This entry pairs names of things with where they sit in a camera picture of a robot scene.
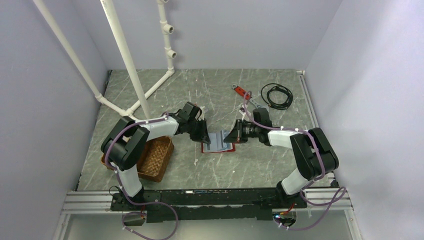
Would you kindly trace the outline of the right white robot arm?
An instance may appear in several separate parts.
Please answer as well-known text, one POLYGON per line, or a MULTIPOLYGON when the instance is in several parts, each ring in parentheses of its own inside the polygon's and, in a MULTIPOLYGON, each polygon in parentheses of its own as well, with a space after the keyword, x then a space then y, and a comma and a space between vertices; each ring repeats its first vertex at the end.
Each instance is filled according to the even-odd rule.
POLYGON ((257 138, 266 146, 292 150, 296 168, 276 186, 275 200, 280 207, 289 207, 296 194, 339 167, 339 159, 321 128, 288 130, 274 127, 265 108, 255 109, 252 116, 253 121, 236 120, 223 142, 241 144, 257 138))

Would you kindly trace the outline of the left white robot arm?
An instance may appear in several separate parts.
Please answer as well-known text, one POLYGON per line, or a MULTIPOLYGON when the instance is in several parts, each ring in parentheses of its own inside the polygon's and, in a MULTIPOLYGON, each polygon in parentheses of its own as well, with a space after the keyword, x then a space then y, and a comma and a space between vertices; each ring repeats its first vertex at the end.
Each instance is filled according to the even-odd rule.
POLYGON ((145 202, 144 187, 139 179, 137 163, 146 143, 160 137, 187 133, 198 143, 210 144, 207 121, 201 119, 202 110, 187 102, 175 113, 135 121, 129 116, 119 119, 101 145, 104 163, 116 174, 124 204, 131 210, 139 209, 145 202))

